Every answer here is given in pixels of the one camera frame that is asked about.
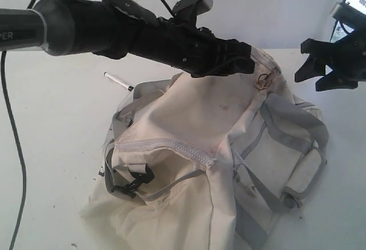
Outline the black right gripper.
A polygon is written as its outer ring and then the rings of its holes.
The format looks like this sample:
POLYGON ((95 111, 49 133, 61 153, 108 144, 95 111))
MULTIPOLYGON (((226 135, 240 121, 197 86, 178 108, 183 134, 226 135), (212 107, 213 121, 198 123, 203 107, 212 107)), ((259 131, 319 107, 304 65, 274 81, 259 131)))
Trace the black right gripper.
POLYGON ((307 54, 301 68, 294 74, 295 82, 322 76, 315 83, 317 92, 335 89, 356 89, 358 81, 365 81, 365 27, 354 30, 344 38, 331 43, 308 38, 300 45, 301 54, 307 54), (335 72, 325 75, 325 66, 334 64, 335 72))

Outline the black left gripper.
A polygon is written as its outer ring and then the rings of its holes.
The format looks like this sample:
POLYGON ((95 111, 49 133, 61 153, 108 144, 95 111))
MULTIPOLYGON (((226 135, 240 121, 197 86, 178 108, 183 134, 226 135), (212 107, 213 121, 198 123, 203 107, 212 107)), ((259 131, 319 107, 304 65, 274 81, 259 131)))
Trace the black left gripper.
POLYGON ((216 38, 208 30, 175 25, 170 20, 156 25, 134 22, 134 55, 170 65, 192 78, 252 74, 252 46, 237 39, 216 38))

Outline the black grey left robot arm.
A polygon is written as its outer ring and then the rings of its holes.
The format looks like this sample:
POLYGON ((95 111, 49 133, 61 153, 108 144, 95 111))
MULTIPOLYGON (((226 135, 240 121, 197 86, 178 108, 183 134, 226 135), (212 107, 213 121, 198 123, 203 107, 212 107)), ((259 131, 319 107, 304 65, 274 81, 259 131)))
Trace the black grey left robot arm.
POLYGON ((255 67, 250 45, 156 17, 132 0, 40 0, 32 9, 1 10, 1 50, 28 47, 53 56, 133 54, 194 78, 252 74, 255 67))

